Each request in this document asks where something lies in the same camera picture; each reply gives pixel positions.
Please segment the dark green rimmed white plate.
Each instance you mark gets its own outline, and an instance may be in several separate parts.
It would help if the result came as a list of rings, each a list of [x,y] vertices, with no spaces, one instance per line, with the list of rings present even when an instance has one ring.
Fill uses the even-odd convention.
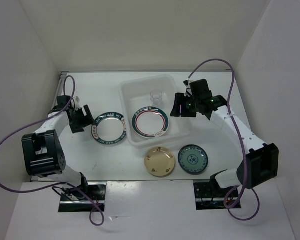
[[[120,144],[127,136],[125,118],[118,112],[106,112],[99,115],[91,125],[93,139],[104,146]]]

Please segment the clear plastic cup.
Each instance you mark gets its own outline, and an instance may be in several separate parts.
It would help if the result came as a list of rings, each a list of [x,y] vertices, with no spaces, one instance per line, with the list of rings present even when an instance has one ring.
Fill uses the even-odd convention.
[[[158,89],[152,90],[150,93],[150,100],[153,106],[159,106],[163,100],[163,93]]]

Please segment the green red striped white plate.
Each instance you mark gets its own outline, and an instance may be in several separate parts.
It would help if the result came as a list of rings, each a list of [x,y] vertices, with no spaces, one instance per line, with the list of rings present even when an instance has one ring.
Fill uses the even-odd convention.
[[[132,128],[141,137],[162,137],[169,129],[170,120],[160,108],[147,106],[137,110],[131,120]]]

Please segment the clear plastic bin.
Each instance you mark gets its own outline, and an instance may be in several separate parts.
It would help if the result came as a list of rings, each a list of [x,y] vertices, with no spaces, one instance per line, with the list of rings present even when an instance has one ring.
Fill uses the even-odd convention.
[[[153,106],[151,91],[160,90],[163,93],[162,103]],[[170,75],[157,75],[152,77],[124,81],[119,85],[119,96],[125,119],[127,138],[136,148],[146,148],[187,137],[191,133],[192,123],[187,118],[171,117],[177,92],[175,80]],[[132,127],[132,118],[136,111],[144,107],[155,107],[163,110],[169,118],[167,132],[157,138],[144,138],[139,136]]]

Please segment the cream patterned plate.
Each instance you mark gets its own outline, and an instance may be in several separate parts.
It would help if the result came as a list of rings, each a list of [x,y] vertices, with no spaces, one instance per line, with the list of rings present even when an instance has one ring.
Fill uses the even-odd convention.
[[[176,158],[168,148],[158,146],[145,154],[144,166],[152,176],[164,178],[174,171]]]

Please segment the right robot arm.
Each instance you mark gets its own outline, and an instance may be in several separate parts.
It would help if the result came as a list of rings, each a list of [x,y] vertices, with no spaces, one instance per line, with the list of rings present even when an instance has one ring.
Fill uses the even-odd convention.
[[[243,160],[238,168],[227,169],[211,176],[209,191],[222,196],[227,188],[246,189],[263,184],[278,175],[279,149],[257,137],[229,107],[221,95],[200,99],[176,93],[171,117],[195,118],[200,113],[221,129],[237,147]]]

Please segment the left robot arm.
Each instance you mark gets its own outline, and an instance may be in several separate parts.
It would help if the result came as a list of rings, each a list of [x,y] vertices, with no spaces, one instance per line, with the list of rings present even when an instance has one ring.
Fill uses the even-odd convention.
[[[28,175],[71,184],[72,194],[79,200],[86,199],[90,194],[88,181],[83,173],[67,165],[59,136],[67,127],[76,134],[83,132],[84,128],[93,123],[88,105],[82,108],[69,107],[60,112],[51,111],[39,129],[21,139]]]

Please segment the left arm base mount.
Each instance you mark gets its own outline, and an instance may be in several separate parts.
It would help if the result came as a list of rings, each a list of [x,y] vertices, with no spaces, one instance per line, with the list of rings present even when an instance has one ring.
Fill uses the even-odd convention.
[[[101,211],[105,211],[106,182],[89,182],[85,193]],[[53,186],[52,190],[60,196],[59,213],[90,212],[93,204],[74,188]]]

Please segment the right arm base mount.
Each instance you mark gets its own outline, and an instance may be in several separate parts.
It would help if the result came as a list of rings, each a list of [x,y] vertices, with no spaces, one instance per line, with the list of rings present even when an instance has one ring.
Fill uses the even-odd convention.
[[[210,181],[198,180],[193,182],[195,206],[197,211],[203,210],[223,210],[224,199],[232,187],[225,188],[214,192],[211,188]]]

